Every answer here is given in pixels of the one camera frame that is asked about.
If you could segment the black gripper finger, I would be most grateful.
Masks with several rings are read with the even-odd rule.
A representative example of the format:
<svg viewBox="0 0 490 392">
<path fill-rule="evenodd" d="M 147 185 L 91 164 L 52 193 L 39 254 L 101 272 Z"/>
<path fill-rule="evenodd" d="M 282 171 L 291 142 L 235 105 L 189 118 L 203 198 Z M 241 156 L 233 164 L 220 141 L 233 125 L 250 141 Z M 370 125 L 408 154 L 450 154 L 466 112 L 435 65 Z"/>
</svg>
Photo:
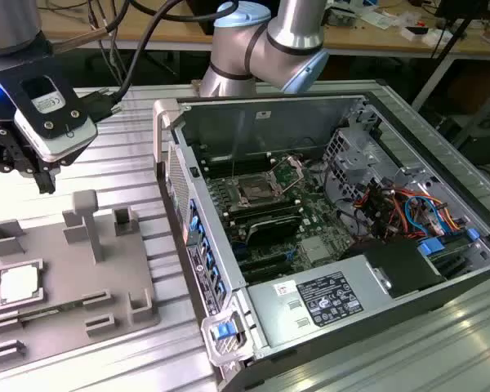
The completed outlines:
<svg viewBox="0 0 490 392">
<path fill-rule="evenodd" d="M 35 165 L 33 178 L 40 194 L 53 194 L 56 191 L 56 175 L 58 165 L 38 161 Z"/>
</svg>

